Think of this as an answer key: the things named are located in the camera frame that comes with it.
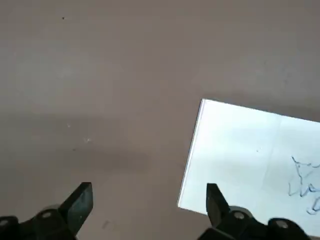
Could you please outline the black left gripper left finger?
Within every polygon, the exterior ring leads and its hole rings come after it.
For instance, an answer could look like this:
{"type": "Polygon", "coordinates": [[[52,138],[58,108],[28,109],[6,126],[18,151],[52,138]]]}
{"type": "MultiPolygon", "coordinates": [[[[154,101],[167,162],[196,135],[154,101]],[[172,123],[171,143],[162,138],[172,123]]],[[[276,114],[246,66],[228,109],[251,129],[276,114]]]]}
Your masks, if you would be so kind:
{"type": "Polygon", "coordinates": [[[75,240],[93,210],[93,187],[82,182],[57,208],[47,208],[24,222],[0,217],[2,240],[75,240]]]}

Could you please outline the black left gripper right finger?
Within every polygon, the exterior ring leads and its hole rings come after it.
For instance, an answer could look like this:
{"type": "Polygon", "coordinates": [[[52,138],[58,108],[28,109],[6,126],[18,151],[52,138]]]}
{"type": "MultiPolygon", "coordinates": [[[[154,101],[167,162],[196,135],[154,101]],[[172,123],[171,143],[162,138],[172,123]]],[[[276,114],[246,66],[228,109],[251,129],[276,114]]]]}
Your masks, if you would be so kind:
{"type": "Polygon", "coordinates": [[[206,212],[211,227],[200,240],[310,240],[295,222],[271,218],[267,224],[257,221],[245,208],[231,209],[215,183],[206,185],[206,212]]]}

